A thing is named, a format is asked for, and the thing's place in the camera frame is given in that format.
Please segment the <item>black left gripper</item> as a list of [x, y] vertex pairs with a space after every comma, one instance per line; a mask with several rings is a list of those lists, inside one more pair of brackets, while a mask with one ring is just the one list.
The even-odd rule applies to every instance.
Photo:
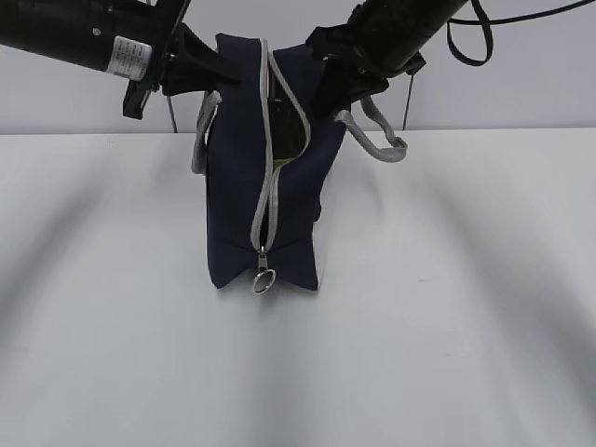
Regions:
[[114, 41], [106, 72], [129, 81], [123, 115], [141, 119], [150, 94], [165, 96], [237, 86], [241, 73], [182, 23], [187, 1], [110, 1]]

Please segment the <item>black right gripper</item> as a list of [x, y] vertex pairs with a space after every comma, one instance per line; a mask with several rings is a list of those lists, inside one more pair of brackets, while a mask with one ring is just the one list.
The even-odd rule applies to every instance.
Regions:
[[346, 23], [317, 27], [306, 39], [322, 77], [311, 100], [316, 118], [331, 116], [388, 88], [388, 78], [416, 74], [421, 48], [465, 4], [464, 0], [368, 0]]

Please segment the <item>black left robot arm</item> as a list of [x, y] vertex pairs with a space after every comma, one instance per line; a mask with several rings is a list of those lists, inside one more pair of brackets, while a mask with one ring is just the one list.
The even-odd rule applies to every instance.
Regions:
[[154, 91], [176, 96], [237, 85], [240, 73], [183, 23], [184, 0], [4, 1], [1, 43], [123, 77], [123, 114], [142, 119]]

